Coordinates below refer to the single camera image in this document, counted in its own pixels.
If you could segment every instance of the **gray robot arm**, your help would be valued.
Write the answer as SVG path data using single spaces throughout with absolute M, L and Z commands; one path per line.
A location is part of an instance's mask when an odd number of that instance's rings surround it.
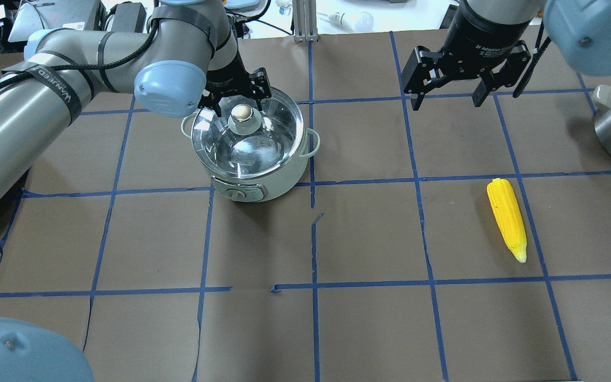
M 490 92 L 516 85 L 531 59 L 520 37 L 542 7 L 548 36 L 572 68 L 611 75 L 611 0 L 461 0 L 442 48 L 417 46 L 402 70 L 414 110 L 428 92 L 454 80 L 480 79 L 476 107 Z
M 27 61 L 0 80 L 25 78 L 0 89 L 0 198 L 99 92 L 133 93 L 151 111 L 178 118 L 226 95 L 269 97 L 265 70 L 246 72 L 219 0 L 162 3 L 150 36 L 60 29 L 31 39 Z M 146 49 L 123 65 L 97 69 L 139 47 Z M 205 87 L 210 94 L 200 99 Z

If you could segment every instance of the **yellow corn cob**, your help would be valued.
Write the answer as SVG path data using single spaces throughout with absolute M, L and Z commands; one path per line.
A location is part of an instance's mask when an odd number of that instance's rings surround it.
M 524 263 L 527 261 L 527 235 L 511 182 L 494 179 L 487 184 L 487 195 L 506 246 L 520 263 Z

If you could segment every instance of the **pot handle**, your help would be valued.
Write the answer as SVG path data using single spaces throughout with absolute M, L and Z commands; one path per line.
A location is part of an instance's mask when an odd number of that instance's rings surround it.
M 320 135 L 315 130 L 313 130 L 312 128 L 309 128 L 308 129 L 308 136 L 310 137 L 310 135 L 315 137 L 315 141 L 316 141 L 315 142 L 315 148 L 313 148 L 312 152 L 309 152 L 308 154 L 301 154 L 301 155 L 299 155 L 299 157 L 301 157 L 301 158 L 310 158 L 313 155 L 317 154 L 318 151 L 320 151 L 320 143 L 321 143 Z
M 593 103 L 601 111 L 608 111 L 611 109 L 611 86 L 610 85 L 598 85 L 591 95 Z

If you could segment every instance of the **metal bowl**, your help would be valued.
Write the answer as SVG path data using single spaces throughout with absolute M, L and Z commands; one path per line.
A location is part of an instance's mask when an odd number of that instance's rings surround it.
M 221 116 L 201 109 L 192 126 L 192 145 L 202 164 L 226 179 L 256 179 L 284 167 L 295 155 L 305 137 L 303 115 L 296 103 L 279 89 L 261 100 L 263 126 L 250 135 L 237 135 L 228 127 L 233 107 L 256 101 L 243 96 L 221 100 Z

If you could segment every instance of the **blue joint cap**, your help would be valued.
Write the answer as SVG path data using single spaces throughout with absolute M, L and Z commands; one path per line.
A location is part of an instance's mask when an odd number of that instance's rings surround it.
M 89 363 L 67 338 L 17 319 L 0 318 L 0 380 L 93 382 Z
M 51 34 L 51 32 L 60 31 L 60 29 L 68 29 L 68 28 L 55 28 L 55 29 L 39 29 L 27 38 L 27 45 L 22 51 L 22 57 L 27 61 L 32 56 L 37 54 L 37 49 L 39 49 L 39 43 L 44 39 L 44 37 Z
M 202 97 L 206 75 L 201 68 L 179 60 L 144 67 L 134 81 L 134 95 L 146 109 L 172 118 L 193 114 Z

